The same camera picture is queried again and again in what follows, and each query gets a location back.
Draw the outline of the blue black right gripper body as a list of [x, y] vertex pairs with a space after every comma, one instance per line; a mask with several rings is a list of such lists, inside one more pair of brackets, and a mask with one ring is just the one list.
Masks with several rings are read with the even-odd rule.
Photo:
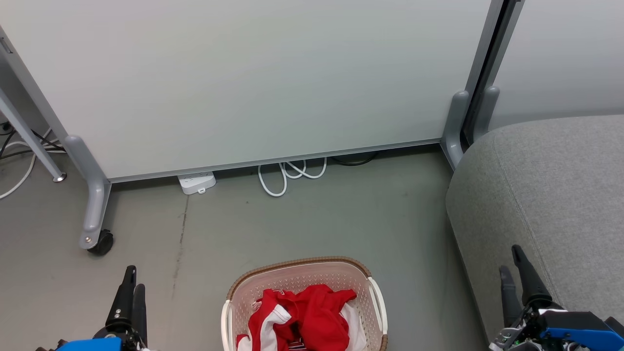
[[536, 301], [490, 342], [491, 351], [621, 351], [623, 326], [592, 312], [570, 312]]

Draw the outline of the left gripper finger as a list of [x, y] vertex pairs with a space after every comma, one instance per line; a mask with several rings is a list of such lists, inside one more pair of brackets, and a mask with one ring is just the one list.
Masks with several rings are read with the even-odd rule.
[[127, 266], [122, 283], [117, 289], [111, 311], [109, 311], [106, 320], [107, 329], [119, 328], [121, 325], [123, 325], [124, 328], [128, 328], [132, 325], [134, 291], [137, 285], [136, 280], [136, 266]]
[[132, 327], [141, 342], [147, 342], [147, 313], [145, 302], [145, 285], [138, 284], [134, 289], [132, 300]]

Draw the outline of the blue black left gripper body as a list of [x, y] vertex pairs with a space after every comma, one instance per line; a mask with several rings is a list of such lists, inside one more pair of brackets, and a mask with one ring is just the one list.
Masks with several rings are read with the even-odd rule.
[[109, 326], [100, 329], [92, 338], [84, 340], [58, 341], [56, 351], [146, 351], [147, 329], [145, 325]]

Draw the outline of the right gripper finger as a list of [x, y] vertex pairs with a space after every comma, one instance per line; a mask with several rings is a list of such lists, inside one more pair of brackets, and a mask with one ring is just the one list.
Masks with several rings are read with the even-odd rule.
[[499, 267], [501, 277], [501, 299], [504, 327], [510, 328], [521, 317], [523, 307], [516, 294], [516, 284], [512, 274], [506, 265]]
[[520, 245], [512, 245], [512, 257], [522, 285], [522, 304], [525, 307], [550, 307], [553, 298]]

